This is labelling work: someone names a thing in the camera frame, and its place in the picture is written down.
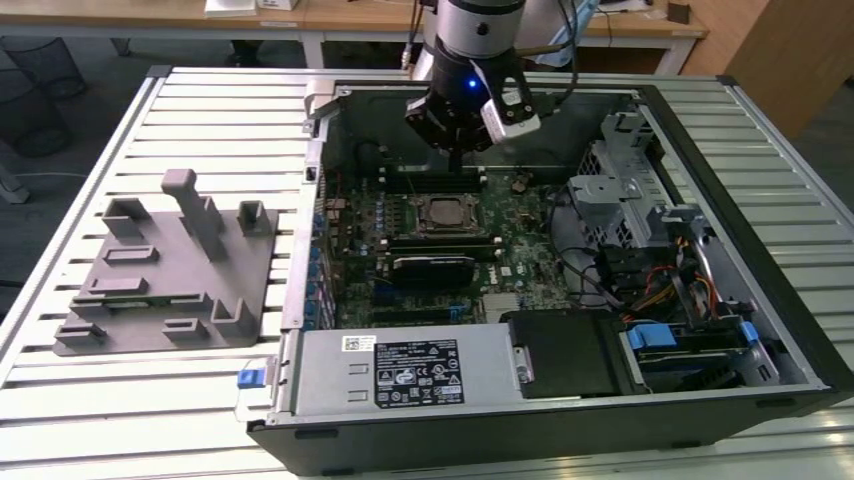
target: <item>cpu socket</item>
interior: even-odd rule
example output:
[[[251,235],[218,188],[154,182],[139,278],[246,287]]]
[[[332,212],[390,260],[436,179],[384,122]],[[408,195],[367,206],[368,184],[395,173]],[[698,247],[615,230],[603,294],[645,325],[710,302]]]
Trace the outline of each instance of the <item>cpu socket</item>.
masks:
[[[418,218],[415,231],[427,236],[468,236],[482,233],[478,199],[471,195],[415,195],[410,204]]]

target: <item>open computer tower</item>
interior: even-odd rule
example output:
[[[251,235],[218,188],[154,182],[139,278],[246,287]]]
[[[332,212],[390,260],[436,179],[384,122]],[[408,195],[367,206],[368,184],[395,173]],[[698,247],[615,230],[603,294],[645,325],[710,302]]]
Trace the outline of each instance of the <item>open computer tower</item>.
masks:
[[[655,87],[579,86],[459,173],[403,122],[423,88],[338,85],[308,124],[275,408],[248,425],[294,473],[694,447],[850,396]]]

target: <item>sticker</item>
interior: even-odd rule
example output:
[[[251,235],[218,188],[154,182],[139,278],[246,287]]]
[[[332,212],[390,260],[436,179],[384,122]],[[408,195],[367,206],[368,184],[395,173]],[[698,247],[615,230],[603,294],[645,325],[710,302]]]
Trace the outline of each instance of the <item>sticker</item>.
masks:
[[[456,340],[374,345],[379,408],[464,403]]]
[[[262,27],[296,28],[296,22],[260,22]]]
[[[342,352],[372,352],[376,335],[354,335],[342,337]]]

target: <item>wooden desk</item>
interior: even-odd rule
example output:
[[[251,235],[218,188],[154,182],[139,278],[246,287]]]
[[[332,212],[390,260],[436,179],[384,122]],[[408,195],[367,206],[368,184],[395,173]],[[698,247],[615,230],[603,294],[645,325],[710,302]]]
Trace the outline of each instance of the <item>wooden desk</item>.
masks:
[[[666,8],[655,0],[655,8]],[[412,3],[410,0],[308,0],[303,28],[312,42],[406,41]],[[582,47],[646,48],[666,50],[657,74],[677,75],[694,43],[709,33],[691,21],[682,25],[647,17],[647,12],[595,17],[582,37]]]
[[[666,0],[657,0],[659,8]],[[406,41],[407,0],[302,0],[296,9],[252,17],[204,18],[204,0],[0,0],[0,35],[108,38],[298,40],[310,68],[323,68],[324,41]],[[666,50],[657,73],[678,74],[707,31],[643,13],[594,18],[583,47]]]

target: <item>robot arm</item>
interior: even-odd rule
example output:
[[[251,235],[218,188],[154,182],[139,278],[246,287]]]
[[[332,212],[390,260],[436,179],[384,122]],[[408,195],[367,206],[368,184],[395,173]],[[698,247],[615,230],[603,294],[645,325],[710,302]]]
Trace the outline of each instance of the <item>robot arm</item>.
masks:
[[[582,7],[593,3],[583,0]],[[431,84],[427,95],[410,103],[406,120],[424,141],[448,153],[451,170],[458,170],[464,153],[540,125],[514,48],[524,0],[436,0],[428,8],[436,12]]]

